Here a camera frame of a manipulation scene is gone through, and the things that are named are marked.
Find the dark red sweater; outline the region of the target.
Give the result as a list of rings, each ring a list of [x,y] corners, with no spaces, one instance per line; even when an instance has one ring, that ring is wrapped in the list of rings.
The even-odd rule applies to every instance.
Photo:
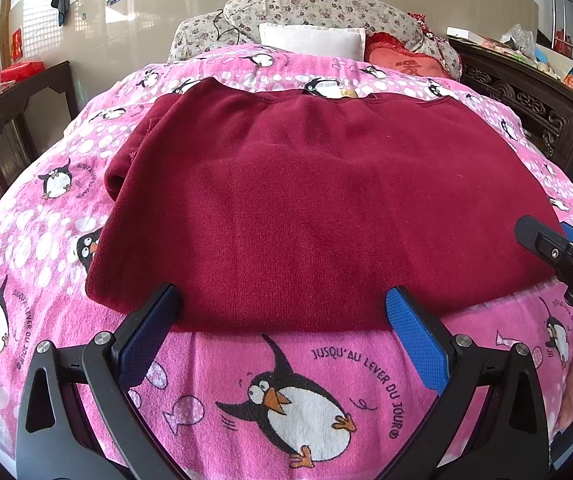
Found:
[[[88,297],[175,285],[184,330],[379,330],[403,286],[445,315],[548,281],[515,239],[558,217],[506,140],[450,96],[328,99],[207,78],[158,98],[108,165]]]

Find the dark carved wooden bench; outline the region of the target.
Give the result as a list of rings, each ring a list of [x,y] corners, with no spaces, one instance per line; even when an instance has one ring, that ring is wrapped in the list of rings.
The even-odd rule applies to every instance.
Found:
[[[510,107],[527,138],[573,181],[573,90],[507,55],[462,39],[449,43],[460,56],[461,81]]]

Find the pink penguin blanket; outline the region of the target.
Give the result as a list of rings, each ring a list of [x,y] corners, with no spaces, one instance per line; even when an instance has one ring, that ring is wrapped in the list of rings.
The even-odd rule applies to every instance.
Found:
[[[85,342],[125,313],[91,300],[86,279],[114,203],[108,165],[161,96],[213,78],[251,93],[302,90],[341,99],[450,96],[494,128],[573,226],[573,184],[527,142],[507,106],[459,82],[405,75],[345,58],[247,44],[154,64],[89,102],[61,141],[0,200],[0,448],[12,453],[28,357],[41,339]],[[544,390],[549,430],[573,360],[573,310],[554,281],[442,315],[480,344],[524,342]],[[331,479],[369,474],[401,448],[431,393],[385,322],[379,330],[177,330],[130,390],[154,434],[203,478]]]

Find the red embroidered cushion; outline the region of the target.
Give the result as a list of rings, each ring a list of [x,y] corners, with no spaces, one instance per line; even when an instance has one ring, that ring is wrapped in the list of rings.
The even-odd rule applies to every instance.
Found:
[[[424,53],[409,51],[401,41],[386,32],[367,37],[365,61],[411,76],[451,78],[439,60]]]

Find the white pillow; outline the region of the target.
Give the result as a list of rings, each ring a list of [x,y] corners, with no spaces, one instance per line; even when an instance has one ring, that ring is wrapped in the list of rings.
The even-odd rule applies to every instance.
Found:
[[[362,61],[366,51],[363,28],[328,28],[314,25],[259,25],[260,43],[300,54],[335,56]]]

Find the red gift box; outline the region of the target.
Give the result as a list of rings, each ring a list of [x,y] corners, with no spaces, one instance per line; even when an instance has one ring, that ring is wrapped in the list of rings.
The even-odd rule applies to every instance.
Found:
[[[27,61],[13,64],[0,72],[0,82],[21,82],[44,71],[41,61]]]

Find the floral quilt pillow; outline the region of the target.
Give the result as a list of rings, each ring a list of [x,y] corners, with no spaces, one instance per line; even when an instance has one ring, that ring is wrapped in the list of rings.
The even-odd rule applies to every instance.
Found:
[[[314,25],[380,32],[413,54],[435,58],[447,76],[462,74],[460,56],[448,40],[433,34],[422,14],[408,13],[380,0],[229,0],[216,11],[180,22],[170,44],[169,62],[236,44],[258,44],[259,25]]]

